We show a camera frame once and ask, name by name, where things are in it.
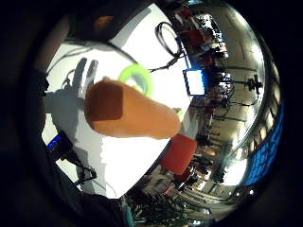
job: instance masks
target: red chair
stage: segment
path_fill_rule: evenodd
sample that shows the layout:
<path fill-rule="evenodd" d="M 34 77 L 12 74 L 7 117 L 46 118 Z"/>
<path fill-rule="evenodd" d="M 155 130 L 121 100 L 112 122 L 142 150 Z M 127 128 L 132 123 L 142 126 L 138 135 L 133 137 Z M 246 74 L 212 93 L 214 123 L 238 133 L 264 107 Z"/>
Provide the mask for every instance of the red chair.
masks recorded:
<path fill-rule="evenodd" d="M 211 33 L 203 29 L 185 30 L 182 34 L 188 38 L 193 46 L 209 44 L 213 40 Z"/>
<path fill-rule="evenodd" d="M 191 11 L 190 11 L 190 9 L 185 8 L 185 9 L 179 11 L 178 14 L 179 14 L 183 19 L 186 19 L 186 18 L 188 18 L 189 16 L 191 16 Z"/>
<path fill-rule="evenodd" d="M 171 144 L 160 165 L 176 175 L 182 175 L 197 149 L 197 141 L 177 134 L 171 138 Z"/>

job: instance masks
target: lime green ring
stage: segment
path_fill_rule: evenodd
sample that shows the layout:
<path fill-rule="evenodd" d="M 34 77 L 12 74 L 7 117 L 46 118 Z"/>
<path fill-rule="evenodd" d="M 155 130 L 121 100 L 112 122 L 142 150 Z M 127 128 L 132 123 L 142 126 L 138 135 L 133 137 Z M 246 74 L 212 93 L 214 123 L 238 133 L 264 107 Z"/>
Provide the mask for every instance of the lime green ring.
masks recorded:
<path fill-rule="evenodd" d="M 121 72 L 118 80 L 120 80 L 121 82 L 126 82 L 133 75 L 139 76 L 146 84 L 146 89 L 144 91 L 144 95 L 147 97 L 152 97 L 152 90 L 153 90 L 152 75 L 151 75 L 150 71 L 148 69 L 144 68 L 142 65 L 135 63 L 129 67 L 126 67 Z"/>

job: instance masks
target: monitor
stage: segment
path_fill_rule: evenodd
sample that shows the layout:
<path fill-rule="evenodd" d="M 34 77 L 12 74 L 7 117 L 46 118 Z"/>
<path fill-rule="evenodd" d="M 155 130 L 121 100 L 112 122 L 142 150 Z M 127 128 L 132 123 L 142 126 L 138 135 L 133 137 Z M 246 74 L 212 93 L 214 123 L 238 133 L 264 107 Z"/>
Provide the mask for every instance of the monitor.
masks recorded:
<path fill-rule="evenodd" d="M 202 70 L 184 70 L 183 74 L 189 96 L 205 95 Z"/>

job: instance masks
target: table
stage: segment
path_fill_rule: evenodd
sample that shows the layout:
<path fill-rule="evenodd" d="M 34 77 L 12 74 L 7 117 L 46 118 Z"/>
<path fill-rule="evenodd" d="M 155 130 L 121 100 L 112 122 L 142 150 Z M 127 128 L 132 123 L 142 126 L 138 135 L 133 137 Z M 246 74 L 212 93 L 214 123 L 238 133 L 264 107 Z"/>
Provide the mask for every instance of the table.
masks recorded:
<path fill-rule="evenodd" d="M 169 19 L 156 5 L 151 5 L 124 26 L 111 42 L 147 68 L 162 66 L 172 59 L 154 35 L 154 28 L 162 21 L 169 22 Z M 169 32 L 164 37 L 172 49 L 177 48 Z M 85 46 L 73 52 L 78 55 L 57 61 L 68 51 L 80 47 L 63 44 L 50 64 L 56 63 L 47 78 L 50 85 L 45 97 L 47 114 L 43 138 L 48 143 L 58 130 L 64 130 L 83 164 L 92 167 L 98 174 L 96 179 L 80 185 L 79 189 L 110 199 L 120 198 L 150 168 L 169 139 L 117 139 L 91 130 L 83 113 L 87 85 L 100 81 L 104 76 L 117 79 L 131 62 L 104 44 L 86 43 Z M 87 79 L 91 61 L 97 61 L 98 67 L 96 74 Z M 186 62 L 181 59 L 169 70 L 152 73 L 151 98 L 171 108 L 181 108 L 185 113 L 191 100 L 182 73 L 186 68 Z M 57 164 L 72 181 L 78 179 L 74 165 L 61 160 Z"/>

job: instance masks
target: blue panel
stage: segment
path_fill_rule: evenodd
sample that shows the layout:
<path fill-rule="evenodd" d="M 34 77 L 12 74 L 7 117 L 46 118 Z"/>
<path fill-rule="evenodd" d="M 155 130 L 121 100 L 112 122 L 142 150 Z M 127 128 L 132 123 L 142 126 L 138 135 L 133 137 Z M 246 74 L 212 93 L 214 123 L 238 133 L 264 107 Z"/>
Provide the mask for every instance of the blue panel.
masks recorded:
<path fill-rule="evenodd" d="M 276 128 L 274 129 L 271 136 L 266 138 L 266 142 L 258 150 L 255 155 L 252 157 L 252 164 L 247 174 L 246 181 L 243 183 L 244 185 L 250 185 L 259 181 L 262 177 L 266 175 L 268 172 L 272 162 L 275 159 L 277 152 L 277 145 L 281 139 L 282 135 L 282 122 L 284 118 L 284 105 L 281 105 L 281 115 L 276 123 Z"/>

